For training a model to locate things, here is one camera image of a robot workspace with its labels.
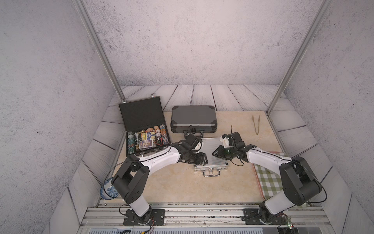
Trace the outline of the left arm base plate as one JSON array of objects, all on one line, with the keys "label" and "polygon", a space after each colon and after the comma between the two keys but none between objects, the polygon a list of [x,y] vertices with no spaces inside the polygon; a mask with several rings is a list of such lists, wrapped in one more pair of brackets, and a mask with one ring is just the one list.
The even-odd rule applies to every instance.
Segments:
[{"label": "left arm base plate", "polygon": [[138,216],[134,210],[128,209],[124,217],[124,226],[137,226],[147,224],[163,226],[165,222],[165,209],[150,208],[143,216]]}]

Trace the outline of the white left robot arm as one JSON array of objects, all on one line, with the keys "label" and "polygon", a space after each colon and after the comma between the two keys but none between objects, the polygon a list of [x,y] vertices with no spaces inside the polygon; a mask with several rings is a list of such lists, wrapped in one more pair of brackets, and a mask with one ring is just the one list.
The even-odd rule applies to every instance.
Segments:
[{"label": "white left robot arm", "polygon": [[130,155],[112,178],[112,185],[138,217],[151,213],[151,206],[143,197],[148,177],[177,163],[206,165],[206,154],[201,152],[203,140],[193,134],[186,139],[146,157]]}]

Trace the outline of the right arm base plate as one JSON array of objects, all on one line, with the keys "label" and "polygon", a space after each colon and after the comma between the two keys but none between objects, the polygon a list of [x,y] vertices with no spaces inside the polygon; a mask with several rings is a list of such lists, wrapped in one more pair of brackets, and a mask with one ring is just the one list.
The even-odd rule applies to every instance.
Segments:
[{"label": "right arm base plate", "polygon": [[246,225],[287,225],[287,218],[285,214],[270,215],[268,219],[261,218],[258,209],[243,209],[243,216],[241,218]]}]

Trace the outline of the small silver poker case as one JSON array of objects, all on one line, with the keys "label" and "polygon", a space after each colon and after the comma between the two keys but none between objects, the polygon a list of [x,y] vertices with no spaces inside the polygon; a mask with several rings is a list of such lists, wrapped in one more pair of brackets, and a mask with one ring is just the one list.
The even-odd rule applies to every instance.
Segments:
[{"label": "small silver poker case", "polygon": [[218,177],[222,170],[228,168],[228,162],[226,160],[213,156],[213,152],[222,145],[219,137],[211,137],[203,139],[203,146],[200,152],[206,153],[208,163],[204,166],[195,165],[194,172],[200,173],[204,177]]}]

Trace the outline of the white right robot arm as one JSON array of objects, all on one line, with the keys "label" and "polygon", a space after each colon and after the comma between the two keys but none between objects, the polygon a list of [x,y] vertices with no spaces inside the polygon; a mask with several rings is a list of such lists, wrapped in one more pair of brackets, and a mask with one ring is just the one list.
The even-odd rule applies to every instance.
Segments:
[{"label": "white right robot arm", "polygon": [[238,158],[280,176],[282,190],[259,207],[263,219],[274,217],[291,207],[301,206],[323,190],[308,162],[302,157],[282,157],[255,145],[246,145],[238,132],[222,135],[220,142],[222,144],[212,153],[213,156],[229,161]]}]

